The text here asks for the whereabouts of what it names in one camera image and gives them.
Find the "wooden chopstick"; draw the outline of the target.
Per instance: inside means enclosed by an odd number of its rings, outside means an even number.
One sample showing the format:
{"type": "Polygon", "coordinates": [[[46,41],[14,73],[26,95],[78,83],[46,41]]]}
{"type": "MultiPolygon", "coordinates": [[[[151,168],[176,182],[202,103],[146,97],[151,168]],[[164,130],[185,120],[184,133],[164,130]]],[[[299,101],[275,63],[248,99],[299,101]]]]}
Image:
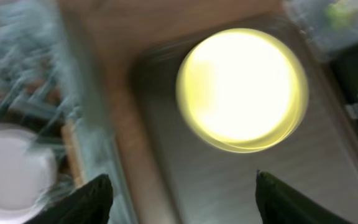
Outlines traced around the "wooden chopstick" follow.
{"type": "Polygon", "coordinates": [[[78,189],[82,187],[85,182],[81,164],[81,151],[75,133],[74,121],[72,119],[65,122],[65,125],[61,128],[61,134],[74,185],[78,189]]]}

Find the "white bowl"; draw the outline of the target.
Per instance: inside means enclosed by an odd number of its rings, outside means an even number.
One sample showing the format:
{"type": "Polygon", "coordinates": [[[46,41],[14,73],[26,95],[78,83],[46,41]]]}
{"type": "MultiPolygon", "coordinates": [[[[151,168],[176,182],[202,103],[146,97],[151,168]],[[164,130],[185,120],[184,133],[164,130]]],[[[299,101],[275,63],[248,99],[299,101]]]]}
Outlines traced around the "white bowl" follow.
{"type": "Polygon", "coordinates": [[[0,124],[0,223],[25,223],[44,208],[39,198],[57,180],[51,148],[30,152],[36,134],[0,124]]]}

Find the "green snack wrapper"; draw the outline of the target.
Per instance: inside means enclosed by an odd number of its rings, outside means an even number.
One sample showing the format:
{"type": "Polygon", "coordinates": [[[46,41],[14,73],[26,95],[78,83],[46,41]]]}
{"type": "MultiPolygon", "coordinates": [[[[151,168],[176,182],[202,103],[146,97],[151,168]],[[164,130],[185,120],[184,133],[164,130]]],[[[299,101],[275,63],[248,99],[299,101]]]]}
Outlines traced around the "green snack wrapper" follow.
{"type": "Polygon", "coordinates": [[[358,0],[330,1],[325,13],[334,28],[345,27],[351,23],[358,13],[358,0]]]}

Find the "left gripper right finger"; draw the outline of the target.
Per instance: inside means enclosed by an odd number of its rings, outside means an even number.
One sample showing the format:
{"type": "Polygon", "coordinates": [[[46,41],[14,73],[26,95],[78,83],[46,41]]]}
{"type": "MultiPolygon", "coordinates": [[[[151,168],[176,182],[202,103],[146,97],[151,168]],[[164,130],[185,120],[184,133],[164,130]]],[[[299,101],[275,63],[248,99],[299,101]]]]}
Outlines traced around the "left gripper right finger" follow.
{"type": "Polygon", "coordinates": [[[255,200],[263,224],[351,224],[268,172],[257,172],[255,200]]]}

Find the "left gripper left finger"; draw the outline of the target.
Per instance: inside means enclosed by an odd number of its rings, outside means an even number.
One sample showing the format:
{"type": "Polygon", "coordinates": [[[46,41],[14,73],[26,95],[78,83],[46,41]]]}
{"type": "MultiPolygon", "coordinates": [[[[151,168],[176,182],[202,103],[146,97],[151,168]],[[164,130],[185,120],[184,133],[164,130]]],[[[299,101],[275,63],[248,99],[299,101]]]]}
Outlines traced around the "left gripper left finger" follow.
{"type": "Polygon", "coordinates": [[[107,224],[113,200],[111,180],[101,174],[25,224],[107,224]]]}

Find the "yellow round plate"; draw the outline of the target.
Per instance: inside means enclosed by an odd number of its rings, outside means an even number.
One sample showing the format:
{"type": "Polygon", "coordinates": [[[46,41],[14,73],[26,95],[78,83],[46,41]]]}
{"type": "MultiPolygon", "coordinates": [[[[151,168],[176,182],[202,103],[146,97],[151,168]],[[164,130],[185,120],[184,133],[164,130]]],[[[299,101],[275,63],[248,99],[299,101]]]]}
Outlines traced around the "yellow round plate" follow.
{"type": "Polygon", "coordinates": [[[175,80],[178,109],[206,143],[235,153],[268,149],[303,121],[305,69],[284,41],[256,29],[227,29],[193,47],[175,80]]]}

